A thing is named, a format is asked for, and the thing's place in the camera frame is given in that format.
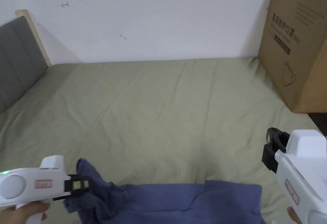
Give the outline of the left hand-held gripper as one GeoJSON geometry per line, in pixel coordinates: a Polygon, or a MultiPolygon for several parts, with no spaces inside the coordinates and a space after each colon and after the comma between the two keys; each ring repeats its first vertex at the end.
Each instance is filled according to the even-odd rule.
{"type": "MultiPolygon", "coordinates": [[[[89,192],[89,176],[67,175],[64,157],[54,155],[42,160],[38,168],[17,168],[0,174],[0,206],[20,208],[30,202],[51,202],[54,198],[80,197],[89,192]]],[[[42,214],[29,217],[25,224],[41,224],[42,214]]]]}

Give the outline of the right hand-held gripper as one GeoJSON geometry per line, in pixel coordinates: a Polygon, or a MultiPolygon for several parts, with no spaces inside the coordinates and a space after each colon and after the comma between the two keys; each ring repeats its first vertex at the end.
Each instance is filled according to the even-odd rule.
{"type": "Polygon", "coordinates": [[[262,163],[276,173],[287,200],[303,224],[327,222],[326,137],[316,130],[291,134],[271,127],[262,163]]]}

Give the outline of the person's left hand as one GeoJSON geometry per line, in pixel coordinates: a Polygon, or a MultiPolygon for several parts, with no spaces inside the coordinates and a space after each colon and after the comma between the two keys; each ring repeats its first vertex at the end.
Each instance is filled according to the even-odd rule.
{"type": "Polygon", "coordinates": [[[50,203],[40,201],[30,202],[20,208],[15,206],[6,208],[0,212],[1,224],[25,224],[27,219],[36,214],[42,214],[41,221],[47,219],[45,213],[50,208],[50,203]]]}

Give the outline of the person's right hand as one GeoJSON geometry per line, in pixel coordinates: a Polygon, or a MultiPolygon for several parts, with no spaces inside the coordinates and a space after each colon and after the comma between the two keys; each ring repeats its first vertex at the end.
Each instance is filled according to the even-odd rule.
{"type": "Polygon", "coordinates": [[[309,223],[308,216],[306,216],[304,223],[302,223],[302,220],[304,220],[304,219],[299,218],[299,216],[297,215],[297,213],[291,206],[287,207],[287,213],[288,213],[288,216],[290,217],[290,219],[292,221],[296,222],[297,224],[308,224],[309,223]]]}

